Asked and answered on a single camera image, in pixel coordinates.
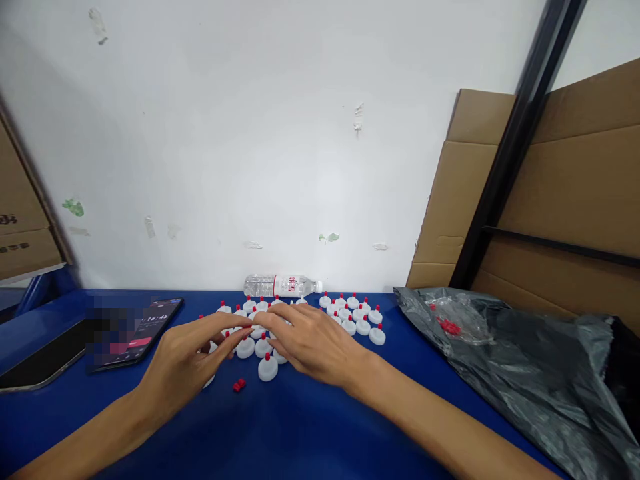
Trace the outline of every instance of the smartphone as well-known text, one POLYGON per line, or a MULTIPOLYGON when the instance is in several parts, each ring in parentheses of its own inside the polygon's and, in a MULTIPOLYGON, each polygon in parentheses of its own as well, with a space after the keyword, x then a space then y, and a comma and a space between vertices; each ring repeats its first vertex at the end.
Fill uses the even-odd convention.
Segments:
POLYGON ((89 373, 102 370, 126 367, 138 363, 150 352, 155 342, 171 322, 174 315, 182 306, 184 299, 176 298, 158 300, 149 308, 142 310, 141 318, 135 319, 133 338, 116 353, 92 355, 92 362, 87 366, 89 373))
POLYGON ((89 331, 84 319, 30 357, 0 375, 0 393, 36 390, 50 384, 85 353, 89 331))

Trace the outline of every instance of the right hand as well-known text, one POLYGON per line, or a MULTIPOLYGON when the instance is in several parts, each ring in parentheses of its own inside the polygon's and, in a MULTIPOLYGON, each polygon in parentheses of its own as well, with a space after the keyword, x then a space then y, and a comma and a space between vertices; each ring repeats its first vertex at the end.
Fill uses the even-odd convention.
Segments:
POLYGON ((296 370, 318 381, 347 389, 369 367, 371 352, 330 316, 309 305, 278 303, 256 314, 254 323, 274 332, 277 340, 268 340, 273 348, 296 370))

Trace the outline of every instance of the black plastic bag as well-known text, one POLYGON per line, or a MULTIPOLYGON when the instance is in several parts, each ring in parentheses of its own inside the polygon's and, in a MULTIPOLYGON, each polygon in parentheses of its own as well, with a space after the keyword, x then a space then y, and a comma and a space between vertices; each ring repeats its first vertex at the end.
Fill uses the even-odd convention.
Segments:
POLYGON ((449 288, 395 293, 462 379, 570 476, 640 479, 640 447, 604 382, 612 317, 559 320, 449 288))

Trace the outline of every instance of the hand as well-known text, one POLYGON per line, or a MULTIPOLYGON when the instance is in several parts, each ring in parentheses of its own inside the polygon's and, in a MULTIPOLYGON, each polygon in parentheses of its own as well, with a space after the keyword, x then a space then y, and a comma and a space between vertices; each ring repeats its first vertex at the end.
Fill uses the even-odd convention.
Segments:
POLYGON ((202 390, 251 328, 242 328, 227 338, 220 332, 250 326, 247 318, 218 312, 167 330, 145 376, 131 392, 133 404, 144 405, 144 415, 151 415, 154 425, 164 424, 202 390), (218 345, 210 355, 209 340, 218 345))
POLYGON ((373 354, 322 310, 278 303, 258 313, 254 322, 273 331, 277 340, 268 340, 273 348, 296 370, 316 380, 348 389, 368 370, 373 354))

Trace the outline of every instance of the black metal bar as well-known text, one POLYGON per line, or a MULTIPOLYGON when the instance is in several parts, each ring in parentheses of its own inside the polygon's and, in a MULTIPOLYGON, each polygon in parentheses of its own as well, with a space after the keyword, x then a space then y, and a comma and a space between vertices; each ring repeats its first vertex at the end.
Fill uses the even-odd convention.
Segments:
POLYGON ((450 287, 470 289, 545 108, 586 0, 548 0, 516 91, 511 116, 478 202, 450 287))
POLYGON ((565 252, 574 253, 582 257, 603 260, 610 263, 617 263, 618 265, 624 265, 626 267, 640 268, 640 259, 635 257, 628 257, 626 255, 620 255, 618 253, 596 250, 589 247, 582 247, 581 245, 574 245, 572 243, 558 242, 556 240, 550 240, 542 237, 534 237, 533 235, 526 235, 525 233, 518 233, 510 230, 502 230, 496 227, 484 227, 482 228, 482 230, 488 234, 500 235, 502 237, 508 237, 527 243, 534 243, 536 245, 542 245, 543 247, 552 248, 554 250, 562 250, 565 252))

